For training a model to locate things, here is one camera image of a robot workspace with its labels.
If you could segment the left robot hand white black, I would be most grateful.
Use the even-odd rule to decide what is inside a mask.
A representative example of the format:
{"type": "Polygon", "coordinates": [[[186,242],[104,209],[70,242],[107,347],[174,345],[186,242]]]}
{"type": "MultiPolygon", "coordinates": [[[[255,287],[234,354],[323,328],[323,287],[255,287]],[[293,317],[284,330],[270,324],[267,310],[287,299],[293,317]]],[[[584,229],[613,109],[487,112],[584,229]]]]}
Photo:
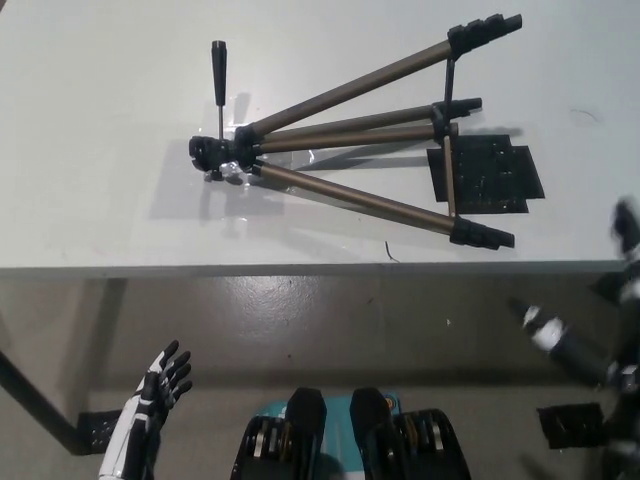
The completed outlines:
{"type": "Polygon", "coordinates": [[[179,341],[171,341],[147,368],[134,394],[125,403],[107,452],[123,454],[129,450],[134,442],[135,423],[142,425],[142,435],[145,435],[149,422],[157,413],[167,416],[179,399],[191,390],[191,352],[179,352],[179,349],[179,341]]]}

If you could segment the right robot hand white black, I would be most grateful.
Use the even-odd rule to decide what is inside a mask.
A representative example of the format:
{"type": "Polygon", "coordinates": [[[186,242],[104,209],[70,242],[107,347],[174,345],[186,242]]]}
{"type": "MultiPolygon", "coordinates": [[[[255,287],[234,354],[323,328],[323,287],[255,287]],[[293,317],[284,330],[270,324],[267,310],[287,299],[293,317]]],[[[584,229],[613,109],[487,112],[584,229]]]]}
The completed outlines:
{"type": "Polygon", "coordinates": [[[618,355],[605,358],[559,316],[539,305],[511,297],[508,306],[531,342],[571,376],[587,385],[634,395],[639,392],[639,214],[629,198],[617,202],[612,228],[624,265],[618,295],[621,320],[633,327],[618,355]]]}

